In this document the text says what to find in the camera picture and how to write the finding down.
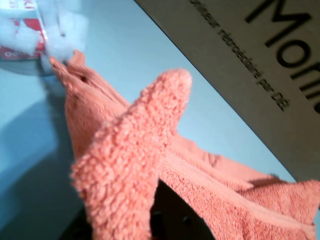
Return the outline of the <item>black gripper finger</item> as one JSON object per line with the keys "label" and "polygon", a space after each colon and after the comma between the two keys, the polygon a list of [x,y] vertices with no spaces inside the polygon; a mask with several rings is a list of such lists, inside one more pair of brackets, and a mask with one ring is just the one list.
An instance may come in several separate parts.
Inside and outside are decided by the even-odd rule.
{"label": "black gripper finger", "polygon": [[200,216],[165,182],[158,181],[150,210],[153,240],[213,240]]}
{"label": "black gripper finger", "polygon": [[63,231],[60,240],[92,240],[93,229],[87,221],[87,214],[82,208]]}

